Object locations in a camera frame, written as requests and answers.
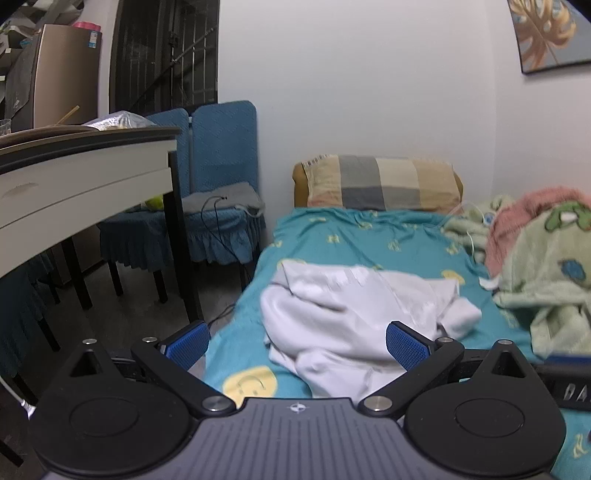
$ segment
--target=glass cup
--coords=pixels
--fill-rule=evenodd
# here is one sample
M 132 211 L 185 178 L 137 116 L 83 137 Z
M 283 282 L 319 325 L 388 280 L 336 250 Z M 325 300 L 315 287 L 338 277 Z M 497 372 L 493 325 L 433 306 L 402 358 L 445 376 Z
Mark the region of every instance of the glass cup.
M 12 120 L 10 120 L 10 119 L 0 120 L 0 137 L 3 135 L 8 135 L 11 132 L 10 131 L 11 124 L 12 124 Z

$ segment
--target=pillow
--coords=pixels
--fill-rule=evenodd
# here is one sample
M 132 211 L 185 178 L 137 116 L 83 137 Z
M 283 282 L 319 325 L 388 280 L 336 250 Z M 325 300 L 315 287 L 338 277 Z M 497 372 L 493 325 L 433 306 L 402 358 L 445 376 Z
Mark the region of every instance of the pillow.
M 444 162 L 322 155 L 302 166 L 308 207 L 449 213 L 462 199 L 461 182 Z

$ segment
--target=teal bed sheet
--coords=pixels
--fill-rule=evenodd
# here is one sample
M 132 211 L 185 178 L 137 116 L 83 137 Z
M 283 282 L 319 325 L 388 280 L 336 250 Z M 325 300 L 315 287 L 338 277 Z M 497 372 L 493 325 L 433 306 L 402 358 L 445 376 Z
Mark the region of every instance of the teal bed sheet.
M 310 397 L 308 386 L 268 359 L 259 299 L 282 260 L 324 265 L 364 265 L 414 273 L 423 278 L 457 278 L 460 294 L 482 311 L 477 328 L 462 340 L 467 348 L 490 348 L 513 340 L 529 359 L 531 338 L 516 317 L 500 311 L 479 277 L 483 265 L 441 234 L 442 215 L 406 210 L 371 212 L 301 208 L 279 220 L 274 242 L 265 248 L 255 276 L 236 304 L 232 322 L 210 342 L 204 381 L 240 404 L 244 397 Z M 591 414 L 564 410 L 567 438 L 553 473 L 561 479 L 590 478 Z

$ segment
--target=white table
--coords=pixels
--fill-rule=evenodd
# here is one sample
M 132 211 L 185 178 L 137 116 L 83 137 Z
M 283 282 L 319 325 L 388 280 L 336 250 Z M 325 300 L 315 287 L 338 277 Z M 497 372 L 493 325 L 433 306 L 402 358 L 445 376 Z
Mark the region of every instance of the white table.
M 76 293 L 89 308 L 71 236 L 164 193 L 179 292 L 189 321 L 202 320 L 178 194 L 178 133 L 86 131 L 0 148 L 0 277 L 61 242 Z

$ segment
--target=chair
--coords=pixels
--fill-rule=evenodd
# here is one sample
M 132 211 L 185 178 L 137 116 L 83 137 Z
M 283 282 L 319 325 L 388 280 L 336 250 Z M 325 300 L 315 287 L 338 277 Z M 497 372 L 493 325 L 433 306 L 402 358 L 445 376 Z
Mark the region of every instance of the chair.
M 37 399 L 18 374 L 32 339 L 41 332 L 51 350 L 60 350 L 44 317 L 46 306 L 34 287 L 52 269 L 47 254 L 41 254 L 0 278 L 0 375 L 4 379 L 12 378 L 32 404 Z
M 258 191 L 256 109 L 247 101 L 205 105 L 193 115 L 193 171 L 195 191 L 247 181 Z M 238 260 L 242 289 L 246 286 L 244 265 L 259 253 L 264 218 L 253 218 L 237 209 L 204 212 L 186 217 L 189 250 L 193 261 L 229 264 Z
M 177 108 L 147 117 L 157 125 L 179 127 L 177 136 L 177 167 L 181 197 L 190 193 L 189 165 L 189 115 Z M 170 242 L 166 231 L 164 212 L 122 212 L 99 223 L 100 253 L 109 265 L 111 279 L 117 296 L 123 295 L 123 287 L 116 262 L 132 268 L 152 272 L 158 298 L 168 300 L 162 277 L 162 269 L 172 264 Z
M 256 110 L 252 103 L 229 102 L 199 108 L 192 115 L 193 155 L 189 154 L 189 116 L 184 109 L 157 113 L 148 119 L 182 130 L 177 137 L 181 197 L 239 181 L 247 181 L 258 189 Z M 203 219 L 205 225 L 200 213 L 185 216 L 191 260 L 230 264 L 236 261 L 227 250 L 230 249 L 239 260 L 244 289 L 244 265 L 259 251 L 264 219 L 249 217 L 236 209 L 218 210 L 217 220 L 215 212 L 208 210 Z M 165 302 L 168 296 L 161 270 L 171 264 L 172 256 L 163 212 L 122 212 L 101 222 L 99 229 L 101 255 L 109 264 L 117 295 L 123 294 L 115 265 L 119 262 L 153 272 L 160 302 Z M 216 239 L 218 234 L 223 245 Z

